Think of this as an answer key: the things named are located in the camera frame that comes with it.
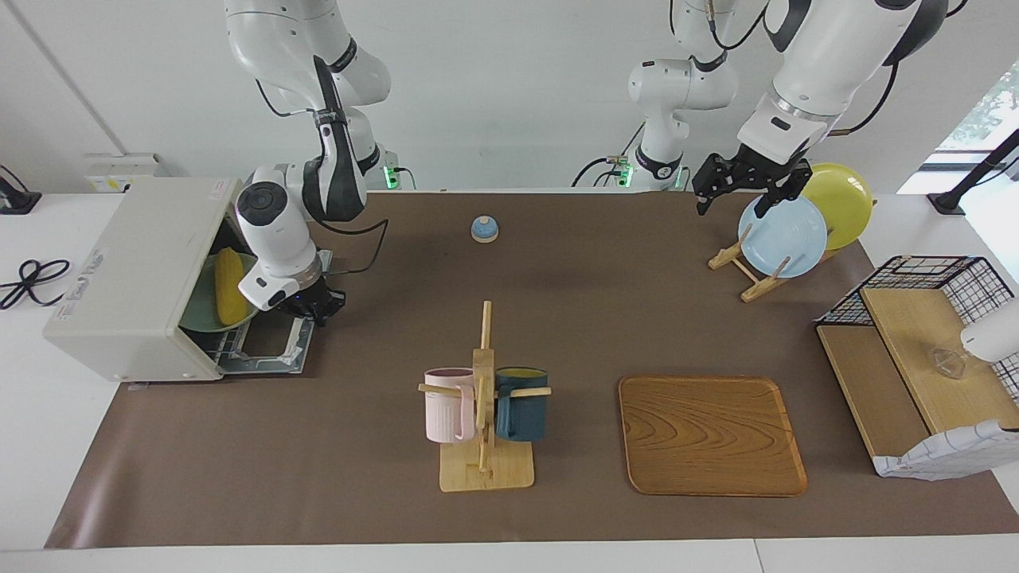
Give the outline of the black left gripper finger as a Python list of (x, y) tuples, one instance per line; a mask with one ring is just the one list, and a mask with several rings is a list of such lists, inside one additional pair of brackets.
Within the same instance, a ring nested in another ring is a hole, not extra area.
[(720, 196), (723, 185), (723, 157), (709, 155), (693, 177), (693, 192), (697, 198), (697, 213), (704, 216), (714, 200)]
[(811, 179), (811, 165), (810, 163), (796, 163), (785, 177), (767, 173), (762, 175), (762, 178), (767, 192), (755, 206), (755, 215), (760, 219), (764, 218), (767, 212), (779, 203), (799, 198), (805, 185)]

